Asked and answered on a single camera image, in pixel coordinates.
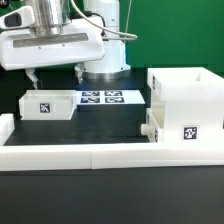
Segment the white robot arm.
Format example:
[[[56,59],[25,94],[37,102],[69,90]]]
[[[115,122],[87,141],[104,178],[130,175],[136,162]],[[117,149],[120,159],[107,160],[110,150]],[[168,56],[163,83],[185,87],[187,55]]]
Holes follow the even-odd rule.
[[[67,0],[25,0],[0,17],[0,31],[0,67],[23,69],[34,86],[37,68],[101,60],[106,41],[126,37],[118,31],[108,37],[98,15],[73,18]]]

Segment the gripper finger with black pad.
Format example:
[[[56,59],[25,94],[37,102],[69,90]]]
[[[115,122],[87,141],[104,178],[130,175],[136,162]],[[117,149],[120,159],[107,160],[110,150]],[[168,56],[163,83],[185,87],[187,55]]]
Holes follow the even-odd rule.
[[[38,90],[41,88],[40,80],[35,75],[35,69],[34,68],[27,68],[25,70],[26,76],[31,80],[33,87],[35,90]]]
[[[84,64],[83,63],[78,63],[75,68],[75,76],[77,77],[77,81],[79,84],[82,83],[82,75],[84,72]]]

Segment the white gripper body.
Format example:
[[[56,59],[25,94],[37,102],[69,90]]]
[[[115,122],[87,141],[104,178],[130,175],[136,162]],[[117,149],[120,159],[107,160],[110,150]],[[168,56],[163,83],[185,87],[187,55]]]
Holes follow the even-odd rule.
[[[101,30],[84,19],[64,25],[63,33],[52,37],[36,37],[29,28],[0,34],[0,65],[5,70],[94,61],[104,54]]]

